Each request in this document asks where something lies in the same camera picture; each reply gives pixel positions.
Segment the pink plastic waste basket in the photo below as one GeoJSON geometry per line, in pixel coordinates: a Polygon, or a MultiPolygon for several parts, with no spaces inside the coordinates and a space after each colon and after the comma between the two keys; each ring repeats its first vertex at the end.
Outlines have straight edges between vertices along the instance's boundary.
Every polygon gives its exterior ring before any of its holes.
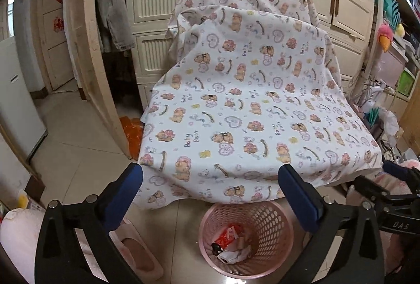
{"type": "Polygon", "coordinates": [[[231,278],[251,280],[265,277],[283,265],[293,248],[293,224],[276,202],[252,204],[215,204],[199,226],[198,245],[205,261],[218,273],[231,278]],[[212,254],[216,233],[229,224],[241,224],[244,237],[251,244],[245,261],[228,265],[212,254]]]}

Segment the bear print sheet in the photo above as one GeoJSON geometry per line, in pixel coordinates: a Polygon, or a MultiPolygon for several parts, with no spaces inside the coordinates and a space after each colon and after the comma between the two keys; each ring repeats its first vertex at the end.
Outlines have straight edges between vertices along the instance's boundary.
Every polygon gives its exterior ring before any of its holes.
{"type": "Polygon", "coordinates": [[[291,0],[299,1],[300,18],[246,2],[176,4],[168,32],[177,62],[142,116],[137,206],[279,199],[284,164],[315,187],[381,167],[378,144],[342,92],[313,0],[291,0]]]}

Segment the red snack bag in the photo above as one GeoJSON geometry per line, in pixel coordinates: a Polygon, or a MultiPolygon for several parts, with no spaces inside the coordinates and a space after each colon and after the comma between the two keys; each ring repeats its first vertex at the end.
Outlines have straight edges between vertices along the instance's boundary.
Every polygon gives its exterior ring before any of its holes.
{"type": "Polygon", "coordinates": [[[222,249],[226,249],[236,239],[244,233],[244,227],[241,224],[229,224],[216,233],[213,243],[222,249]]]}

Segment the pink plush bird toy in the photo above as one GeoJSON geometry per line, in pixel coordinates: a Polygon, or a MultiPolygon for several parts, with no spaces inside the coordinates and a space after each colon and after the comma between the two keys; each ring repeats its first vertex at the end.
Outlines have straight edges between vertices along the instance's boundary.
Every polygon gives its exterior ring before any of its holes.
{"type": "Polygon", "coordinates": [[[377,32],[377,38],[379,45],[382,47],[384,53],[386,53],[392,45],[394,38],[392,28],[386,23],[381,24],[377,32]]]}

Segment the hanging grey clothes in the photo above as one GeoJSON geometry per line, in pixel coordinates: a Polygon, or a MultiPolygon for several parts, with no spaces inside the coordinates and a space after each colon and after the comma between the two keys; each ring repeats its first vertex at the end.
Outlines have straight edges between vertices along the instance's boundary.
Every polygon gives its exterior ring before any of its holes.
{"type": "Polygon", "coordinates": [[[96,0],[100,49],[103,53],[124,52],[135,47],[125,0],[96,0]]]}

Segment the wooden door frame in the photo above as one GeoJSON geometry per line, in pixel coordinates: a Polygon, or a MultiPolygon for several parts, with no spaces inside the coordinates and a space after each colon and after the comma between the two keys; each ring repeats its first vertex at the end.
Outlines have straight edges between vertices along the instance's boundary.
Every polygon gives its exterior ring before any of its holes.
{"type": "Polygon", "coordinates": [[[65,38],[79,93],[94,108],[127,158],[129,142],[110,91],[95,13],[95,0],[63,0],[65,38]]]}

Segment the orange floor mat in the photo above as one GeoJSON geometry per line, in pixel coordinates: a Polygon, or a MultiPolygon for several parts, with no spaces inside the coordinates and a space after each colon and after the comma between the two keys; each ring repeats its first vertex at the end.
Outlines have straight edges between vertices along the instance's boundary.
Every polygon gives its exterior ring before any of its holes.
{"type": "Polygon", "coordinates": [[[129,118],[128,116],[120,117],[120,122],[128,141],[130,156],[137,160],[142,143],[144,124],[139,117],[129,118]]]}

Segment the white refrigerator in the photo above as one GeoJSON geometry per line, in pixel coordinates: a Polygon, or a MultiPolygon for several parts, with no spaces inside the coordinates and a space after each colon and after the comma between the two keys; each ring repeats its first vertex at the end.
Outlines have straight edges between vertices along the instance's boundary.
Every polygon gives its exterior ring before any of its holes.
{"type": "Polygon", "coordinates": [[[22,157],[30,162],[48,130],[26,87],[13,37],[1,41],[0,58],[1,124],[22,157]]]}

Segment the black lighter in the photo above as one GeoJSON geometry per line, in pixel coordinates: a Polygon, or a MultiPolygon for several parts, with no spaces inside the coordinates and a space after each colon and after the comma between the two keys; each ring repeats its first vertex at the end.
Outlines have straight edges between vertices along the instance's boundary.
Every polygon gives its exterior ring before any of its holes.
{"type": "Polygon", "coordinates": [[[219,254],[221,254],[224,249],[221,248],[221,246],[217,243],[212,243],[211,244],[211,250],[212,250],[212,254],[214,256],[218,256],[219,254]]]}

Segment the pink slipper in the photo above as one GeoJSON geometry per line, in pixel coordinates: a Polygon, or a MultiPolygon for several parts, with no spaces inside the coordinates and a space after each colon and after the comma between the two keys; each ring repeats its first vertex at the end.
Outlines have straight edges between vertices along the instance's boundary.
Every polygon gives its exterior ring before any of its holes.
{"type": "Polygon", "coordinates": [[[109,237],[142,281],[149,283],[164,275],[159,261],[128,219],[123,219],[120,226],[109,233],[109,237]]]}

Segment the white tissue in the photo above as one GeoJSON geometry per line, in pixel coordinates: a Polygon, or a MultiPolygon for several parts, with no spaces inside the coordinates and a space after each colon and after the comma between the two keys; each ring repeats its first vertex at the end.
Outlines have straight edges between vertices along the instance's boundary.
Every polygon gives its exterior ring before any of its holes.
{"type": "Polygon", "coordinates": [[[244,237],[231,242],[226,249],[217,256],[222,263],[233,265],[245,261],[251,255],[251,244],[244,237]]]}

